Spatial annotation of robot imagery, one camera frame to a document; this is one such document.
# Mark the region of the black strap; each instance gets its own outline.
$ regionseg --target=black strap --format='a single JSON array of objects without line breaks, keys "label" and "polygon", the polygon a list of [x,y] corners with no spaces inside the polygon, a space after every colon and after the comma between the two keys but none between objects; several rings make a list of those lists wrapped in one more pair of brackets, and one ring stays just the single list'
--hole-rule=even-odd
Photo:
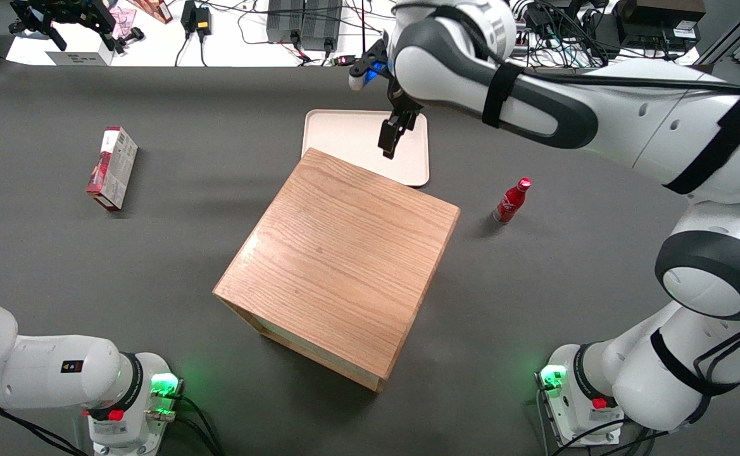
[{"label": "black strap", "polygon": [[604,395],[604,393],[595,389],[589,383],[589,379],[586,378],[586,374],[584,373],[584,354],[594,344],[596,343],[585,343],[575,352],[575,357],[572,359],[572,372],[575,373],[575,380],[578,381],[578,387],[580,387],[581,392],[584,393],[587,399],[591,401],[592,399],[601,398],[606,401],[607,407],[617,407],[618,402],[615,401],[615,398],[610,395]]},{"label": "black strap", "polygon": [[671,372],[677,380],[690,386],[692,390],[696,390],[705,396],[718,396],[723,395],[726,392],[733,390],[740,383],[720,384],[710,383],[706,380],[702,380],[691,372],[685,364],[682,364],[677,360],[676,356],[668,350],[668,346],[665,344],[665,340],[662,338],[662,333],[659,329],[651,334],[651,346],[654,347],[656,355],[659,356],[662,364]]},{"label": "black strap", "polygon": [[491,127],[499,128],[499,115],[502,113],[502,104],[511,96],[513,86],[524,70],[514,64],[500,65],[491,79],[488,95],[485,97],[485,108],[482,109],[482,121]]},{"label": "black strap", "polygon": [[106,408],[89,409],[89,415],[91,415],[92,418],[97,419],[97,421],[106,421],[108,419],[108,414],[112,410],[122,410],[123,412],[126,412],[126,410],[133,405],[133,402],[136,401],[136,398],[139,396],[139,392],[142,389],[144,371],[142,369],[141,362],[136,358],[136,355],[132,353],[119,353],[130,360],[130,367],[133,369],[133,378],[130,381],[130,386],[127,391],[121,398],[119,398],[119,401],[115,402],[115,404]]},{"label": "black strap", "polygon": [[717,122],[722,129],[676,179],[665,185],[679,194],[691,193],[722,168],[740,146],[740,99]]}]

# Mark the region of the blue light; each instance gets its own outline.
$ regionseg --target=blue light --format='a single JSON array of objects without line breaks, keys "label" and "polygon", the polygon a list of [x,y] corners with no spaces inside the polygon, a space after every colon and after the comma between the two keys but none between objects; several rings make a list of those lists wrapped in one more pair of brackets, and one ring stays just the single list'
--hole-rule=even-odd
[{"label": "blue light", "polygon": [[[376,70],[383,70],[384,64],[381,63],[380,61],[374,61],[372,64],[372,67],[375,68]],[[378,72],[373,72],[373,70],[367,70],[367,74],[364,75],[364,83],[365,84],[369,83],[370,81],[375,79],[375,76],[378,76]]]}]

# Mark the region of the red button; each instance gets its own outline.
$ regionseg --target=red button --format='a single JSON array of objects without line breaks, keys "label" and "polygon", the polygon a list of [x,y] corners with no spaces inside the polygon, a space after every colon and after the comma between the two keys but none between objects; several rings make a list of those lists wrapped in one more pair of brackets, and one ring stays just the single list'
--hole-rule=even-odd
[{"label": "red button", "polygon": [[109,421],[121,421],[123,415],[125,415],[125,412],[122,410],[110,410],[108,412],[108,419]]},{"label": "red button", "polygon": [[604,398],[595,398],[592,400],[592,407],[595,407],[595,410],[601,410],[601,408],[609,407],[609,403]]}]

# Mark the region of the green indicator light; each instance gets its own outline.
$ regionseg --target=green indicator light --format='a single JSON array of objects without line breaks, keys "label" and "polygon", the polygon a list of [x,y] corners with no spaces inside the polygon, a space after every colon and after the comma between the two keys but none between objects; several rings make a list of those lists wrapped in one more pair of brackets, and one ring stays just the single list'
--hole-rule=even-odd
[{"label": "green indicator light", "polygon": [[157,395],[175,395],[179,389],[179,378],[167,372],[150,378],[150,392]]},{"label": "green indicator light", "polygon": [[567,368],[550,364],[544,366],[544,369],[541,369],[539,375],[541,380],[544,381],[545,390],[555,390],[556,388],[561,388],[561,384],[567,378]]}]

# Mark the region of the white tray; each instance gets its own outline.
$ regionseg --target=white tray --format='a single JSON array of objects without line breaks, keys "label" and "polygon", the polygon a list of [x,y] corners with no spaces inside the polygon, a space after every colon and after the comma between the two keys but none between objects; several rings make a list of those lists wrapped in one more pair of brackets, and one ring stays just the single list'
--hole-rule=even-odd
[{"label": "white tray", "polygon": [[415,129],[404,133],[392,160],[378,147],[381,124],[388,118],[386,111],[312,110],[305,116],[303,155],[315,148],[401,184],[425,185],[429,181],[425,116],[419,115]]}]

